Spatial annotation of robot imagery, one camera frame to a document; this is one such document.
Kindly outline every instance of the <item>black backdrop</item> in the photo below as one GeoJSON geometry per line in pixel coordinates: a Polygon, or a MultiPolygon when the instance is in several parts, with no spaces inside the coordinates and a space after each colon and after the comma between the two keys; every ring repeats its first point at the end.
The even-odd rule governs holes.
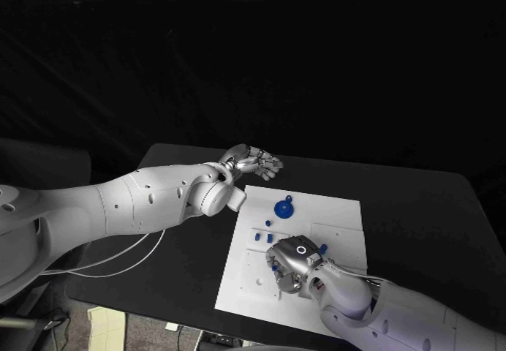
{"type": "Polygon", "coordinates": [[[96,181],[153,143],[456,172],[505,247],[502,5],[240,2],[3,2],[0,136],[86,148],[96,181]]]}

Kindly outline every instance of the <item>small blue piece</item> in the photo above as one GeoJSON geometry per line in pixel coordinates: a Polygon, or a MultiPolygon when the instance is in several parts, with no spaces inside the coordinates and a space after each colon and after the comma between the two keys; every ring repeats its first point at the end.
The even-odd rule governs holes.
{"type": "Polygon", "coordinates": [[[321,254],[325,254],[328,252],[328,244],[324,244],[322,247],[321,247],[321,254]]]}
{"type": "Polygon", "coordinates": [[[285,219],[293,216],[293,197],[290,195],[274,206],[274,212],[277,216],[285,219]]]}

